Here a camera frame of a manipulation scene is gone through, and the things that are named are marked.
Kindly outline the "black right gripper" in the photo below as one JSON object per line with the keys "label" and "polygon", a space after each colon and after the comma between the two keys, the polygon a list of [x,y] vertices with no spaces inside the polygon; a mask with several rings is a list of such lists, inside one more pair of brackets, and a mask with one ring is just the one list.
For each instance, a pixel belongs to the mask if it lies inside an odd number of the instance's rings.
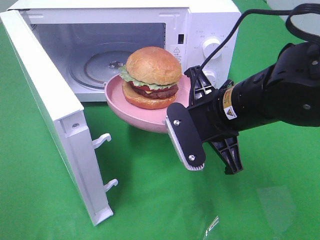
{"label": "black right gripper", "polygon": [[189,106],[174,102],[166,110],[165,126],[175,151],[189,171],[201,171],[205,167],[206,153],[202,142],[211,144],[225,164],[225,174],[233,175],[243,170],[238,135],[234,119],[228,119],[224,99],[236,108],[237,86],[227,80],[221,88],[214,88],[200,67],[187,69],[190,78]]}

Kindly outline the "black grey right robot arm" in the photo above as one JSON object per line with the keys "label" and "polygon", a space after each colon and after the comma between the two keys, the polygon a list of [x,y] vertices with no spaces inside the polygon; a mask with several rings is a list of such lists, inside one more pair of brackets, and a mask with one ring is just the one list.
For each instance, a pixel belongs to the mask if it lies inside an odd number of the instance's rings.
{"label": "black grey right robot arm", "polygon": [[275,64],[237,84],[227,81],[188,107],[173,103],[165,118],[172,144],[186,169],[204,168],[203,143],[209,142],[224,161],[228,175],[243,169],[240,131],[278,121],[320,125],[318,44],[287,44]]}

